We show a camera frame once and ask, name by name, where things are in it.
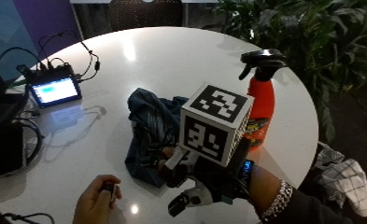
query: sleeve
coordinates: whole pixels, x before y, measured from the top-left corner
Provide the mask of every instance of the sleeve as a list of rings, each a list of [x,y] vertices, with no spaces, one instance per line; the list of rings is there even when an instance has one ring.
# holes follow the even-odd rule
[[[270,221],[270,224],[354,224],[347,217],[341,217],[321,201],[305,195],[297,189],[285,211]]]

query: monitor screen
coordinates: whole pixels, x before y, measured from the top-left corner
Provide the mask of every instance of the monitor screen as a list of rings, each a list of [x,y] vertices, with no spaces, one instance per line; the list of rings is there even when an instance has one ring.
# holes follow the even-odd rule
[[[42,104],[51,103],[67,97],[77,96],[74,82],[70,77],[33,86]]]

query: black chair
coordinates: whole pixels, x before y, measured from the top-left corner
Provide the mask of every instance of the black chair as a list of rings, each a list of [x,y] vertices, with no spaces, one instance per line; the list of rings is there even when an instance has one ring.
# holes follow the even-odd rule
[[[113,31],[154,26],[182,26],[181,0],[113,0],[109,6]]]

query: purple wall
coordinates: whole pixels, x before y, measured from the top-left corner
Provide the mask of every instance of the purple wall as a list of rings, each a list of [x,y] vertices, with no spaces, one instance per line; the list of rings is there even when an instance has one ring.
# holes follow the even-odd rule
[[[75,31],[79,38],[82,38],[70,0],[13,1],[38,52],[41,51],[38,41],[45,35],[57,34],[70,29]],[[47,56],[75,44],[78,41],[79,40],[70,35],[55,37],[46,45]]]

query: wrist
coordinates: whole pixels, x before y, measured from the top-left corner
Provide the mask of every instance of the wrist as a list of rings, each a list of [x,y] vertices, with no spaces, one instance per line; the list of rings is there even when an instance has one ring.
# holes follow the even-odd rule
[[[281,189],[281,179],[258,165],[253,167],[251,180],[249,181],[249,201],[257,213],[263,214],[271,206]]]

